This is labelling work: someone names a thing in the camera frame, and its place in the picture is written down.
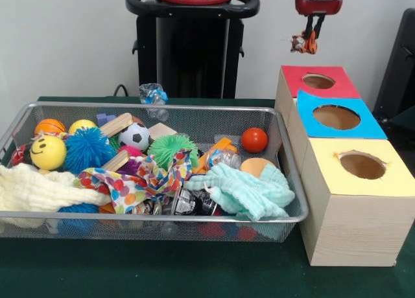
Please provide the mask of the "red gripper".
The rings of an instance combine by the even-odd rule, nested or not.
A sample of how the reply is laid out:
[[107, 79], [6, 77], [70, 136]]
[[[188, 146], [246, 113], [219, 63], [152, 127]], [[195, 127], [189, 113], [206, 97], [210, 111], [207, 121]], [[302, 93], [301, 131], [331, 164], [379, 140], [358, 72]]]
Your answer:
[[317, 40], [326, 15], [337, 14], [342, 7], [343, 0], [295, 0], [296, 11], [299, 15], [307, 16], [307, 24], [303, 33], [304, 40], [308, 40], [313, 32], [314, 15], [318, 17], [314, 26]]

